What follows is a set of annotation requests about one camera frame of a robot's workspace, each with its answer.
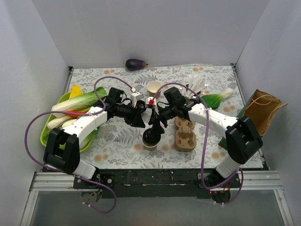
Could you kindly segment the brown cardboard cup carrier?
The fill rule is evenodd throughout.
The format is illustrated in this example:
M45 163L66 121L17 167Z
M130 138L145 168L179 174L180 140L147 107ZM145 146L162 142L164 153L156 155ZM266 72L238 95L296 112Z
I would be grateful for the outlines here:
M197 144L196 134L193 132L195 122L176 117L174 120L177 131L174 137L174 145L178 151L191 152Z

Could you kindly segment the brown paper coffee cup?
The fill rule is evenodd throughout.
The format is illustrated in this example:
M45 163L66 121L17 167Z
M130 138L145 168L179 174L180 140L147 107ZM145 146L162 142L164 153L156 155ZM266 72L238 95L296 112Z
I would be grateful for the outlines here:
M157 148L159 141L150 142L143 139L143 148L148 151L153 151Z

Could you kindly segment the yellow corn toy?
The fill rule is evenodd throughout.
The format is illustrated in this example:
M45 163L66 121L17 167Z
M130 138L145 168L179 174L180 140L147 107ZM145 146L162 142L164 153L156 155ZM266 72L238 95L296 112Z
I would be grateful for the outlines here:
M69 99L78 97L80 95L83 95L83 92L82 92L80 86L79 85L73 85L73 87L70 91Z

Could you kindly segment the purple eggplant toy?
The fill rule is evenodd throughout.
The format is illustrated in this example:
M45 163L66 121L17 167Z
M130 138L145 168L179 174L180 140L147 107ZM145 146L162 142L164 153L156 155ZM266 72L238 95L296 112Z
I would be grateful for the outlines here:
M143 60L138 59L128 59L125 63L125 67L128 71L137 71L141 70L148 66L148 64Z

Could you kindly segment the black coffee cup lid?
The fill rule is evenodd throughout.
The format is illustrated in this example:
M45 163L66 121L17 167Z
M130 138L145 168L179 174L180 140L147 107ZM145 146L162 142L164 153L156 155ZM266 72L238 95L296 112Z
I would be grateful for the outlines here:
M146 146L154 146L161 140L161 135L151 132L151 129L147 129L143 133L143 144Z

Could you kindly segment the orange carrot toy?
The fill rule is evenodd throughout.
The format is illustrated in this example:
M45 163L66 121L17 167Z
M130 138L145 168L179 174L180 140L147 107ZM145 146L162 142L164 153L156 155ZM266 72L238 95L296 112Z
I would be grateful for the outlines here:
M73 118L78 118L82 115L85 115L86 112L76 112L76 111L67 111L67 112L64 112L64 115L67 115L67 116L70 116L70 117L73 117Z

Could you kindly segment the green bok choy toy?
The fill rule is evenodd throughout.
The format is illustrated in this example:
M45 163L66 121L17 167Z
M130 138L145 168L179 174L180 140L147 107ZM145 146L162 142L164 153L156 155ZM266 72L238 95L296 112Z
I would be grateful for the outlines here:
M220 106L223 100L231 97L233 93L234 90L232 88L226 88L219 94L208 94L202 96L201 103L206 104L208 108L215 110Z

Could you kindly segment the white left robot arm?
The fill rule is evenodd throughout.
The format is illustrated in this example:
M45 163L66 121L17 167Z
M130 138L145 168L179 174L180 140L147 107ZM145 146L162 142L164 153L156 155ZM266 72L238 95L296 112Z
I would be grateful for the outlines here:
M100 177L96 167L80 158L80 145L84 139L100 125L113 117L125 120L127 125L145 128L142 112L145 111L144 96L140 92L130 94L130 103L124 104L124 91L111 88L104 102L97 101L86 116L80 117L64 129L53 129L48 136L44 153L44 163L66 174L84 178L89 188L96 188Z

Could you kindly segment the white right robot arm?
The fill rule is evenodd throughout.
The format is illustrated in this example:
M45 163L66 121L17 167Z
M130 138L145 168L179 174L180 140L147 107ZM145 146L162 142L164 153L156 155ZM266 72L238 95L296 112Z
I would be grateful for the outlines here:
M167 121L178 116L213 129L226 140L228 156L206 178L201 177L202 186L211 190L226 186L232 177L259 149L263 142L253 121L244 116L236 118L209 108L204 101L185 100L177 87L164 92L168 106L152 110L149 125L143 133L143 145L157 146L167 127Z

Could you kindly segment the brown paper bag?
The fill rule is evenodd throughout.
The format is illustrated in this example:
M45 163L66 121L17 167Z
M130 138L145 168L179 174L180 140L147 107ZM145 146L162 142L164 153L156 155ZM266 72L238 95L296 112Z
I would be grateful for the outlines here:
M288 103L283 104L279 98L257 89L246 103L244 116L253 121L259 135L263 137L276 113L287 105Z

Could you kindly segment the white daikon radish toy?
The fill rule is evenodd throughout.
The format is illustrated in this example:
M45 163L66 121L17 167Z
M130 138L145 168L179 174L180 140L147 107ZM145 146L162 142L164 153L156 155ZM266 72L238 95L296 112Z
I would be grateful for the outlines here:
M71 117L71 116L64 116L60 118L55 118L47 123L48 129L52 130L54 128L65 128L71 124L73 124L77 118Z

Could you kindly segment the green leafy lettuce toy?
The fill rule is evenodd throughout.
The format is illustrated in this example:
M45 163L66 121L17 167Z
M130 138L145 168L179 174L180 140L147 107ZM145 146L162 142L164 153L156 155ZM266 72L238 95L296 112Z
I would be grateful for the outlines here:
M92 145L96 135L98 134L99 129L93 130L89 135L87 135L83 141L81 142L79 146L79 152L83 153L90 149L90 146Z

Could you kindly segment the aluminium frame rail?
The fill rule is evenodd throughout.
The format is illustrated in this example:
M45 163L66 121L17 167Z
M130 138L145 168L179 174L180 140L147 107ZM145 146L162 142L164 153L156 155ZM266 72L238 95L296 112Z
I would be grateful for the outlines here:
M95 191L76 188L78 177L58 172L34 173L29 191ZM245 171L243 190L281 190L282 183L276 171Z

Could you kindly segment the floral patterned table mat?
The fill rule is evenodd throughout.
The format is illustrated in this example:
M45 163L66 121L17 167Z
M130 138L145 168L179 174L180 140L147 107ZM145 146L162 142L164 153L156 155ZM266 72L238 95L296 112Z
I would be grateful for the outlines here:
M223 100L217 110L228 116L237 116L244 103L230 66L161 66L135 72L124 68L79 68L73 70L67 89L79 85L83 92L90 92L94 86L102 86L105 90L115 87L130 95L130 88L134 87L147 97L149 82L158 81L168 89L171 82L180 83L184 75L192 74L205 79L208 84L203 90L205 94L218 94L232 88L233 95ZM219 146L222 137L213 129L206 131L201 124L194 128L197 145L191 152L176 150L175 133L175 123L170 120L157 148L148 151L142 144L143 129L131 127L115 117L100 126L90 149L81 153L81 158L101 169L182 169L214 168L228 154Z

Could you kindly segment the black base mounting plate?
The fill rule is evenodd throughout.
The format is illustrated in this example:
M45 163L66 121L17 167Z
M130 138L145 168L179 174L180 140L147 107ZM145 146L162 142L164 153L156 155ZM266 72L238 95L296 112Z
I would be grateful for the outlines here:
M110 187L118 198L197 197L209 199L200 169L98 169L93 181Z

